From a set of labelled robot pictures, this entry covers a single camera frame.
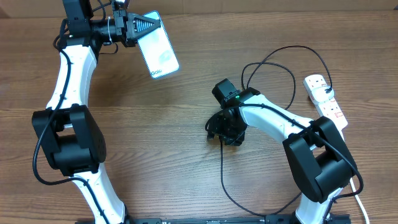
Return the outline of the blue Samsung Galaxy smartphone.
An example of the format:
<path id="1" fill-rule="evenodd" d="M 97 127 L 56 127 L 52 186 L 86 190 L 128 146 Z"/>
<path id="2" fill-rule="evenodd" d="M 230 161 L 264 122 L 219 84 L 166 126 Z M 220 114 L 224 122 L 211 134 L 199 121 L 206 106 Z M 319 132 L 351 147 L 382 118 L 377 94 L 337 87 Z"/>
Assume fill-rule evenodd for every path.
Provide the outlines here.
<path id="1" fill-rule="evenodd" d="M 153 79 L 164 77 L 176 72 L 180 65 L 176 58 L 172 44 L 157 11 L 144 15 L 151 19 L 158 19 L 160 27 L 138 40 L 139 48 L 146 62 L 150 76 Z"/>

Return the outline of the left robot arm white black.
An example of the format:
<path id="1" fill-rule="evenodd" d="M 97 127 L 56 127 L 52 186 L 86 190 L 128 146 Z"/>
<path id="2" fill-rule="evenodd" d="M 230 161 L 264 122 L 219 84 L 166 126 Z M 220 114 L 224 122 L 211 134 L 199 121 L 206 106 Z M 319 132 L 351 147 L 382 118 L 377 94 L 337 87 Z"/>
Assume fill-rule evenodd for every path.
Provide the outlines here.
<path id="1" fill-rule="evenodd" d="M 162 30 L 158 12 L 127 12 L 127 1 L 110 1 L 113 16 L 94 19 L 89 1 L 64 1 L 66 18 L 53 47 L 60 54 L 57 84 L 47 106 L 32 115 L 37 135 L 35 153 L 43 152 L 63 182 L 83 194 L 95 223 L 133 223 L 105 168 L 106 143 L 88 109 L 91 78 L 104 45 L 135 47 Z"/>

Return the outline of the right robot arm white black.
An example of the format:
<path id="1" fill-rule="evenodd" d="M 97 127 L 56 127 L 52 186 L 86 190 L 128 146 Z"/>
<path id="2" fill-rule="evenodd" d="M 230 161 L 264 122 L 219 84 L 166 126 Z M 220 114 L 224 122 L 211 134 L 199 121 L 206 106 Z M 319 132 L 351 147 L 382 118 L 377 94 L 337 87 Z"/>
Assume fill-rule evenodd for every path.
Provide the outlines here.
<path id="1" fill-rule="evenodd" d="M 206 123 L 208 139 L 218 136 L 222 145 L 240 146 L 246 128 L 265 132 L 284 147 L 300 204 L 288 223 L 350 223 L 347 215 L 334 215 L 332 205 L 345 197 L 341 192 L 357 165 L 340 130 L 326 116 L 316 120 L 297 116 L 271 103 L 253 88 L 240 91 L 228 80 L 217 83 L 213 96 L 221 106 Z"/>

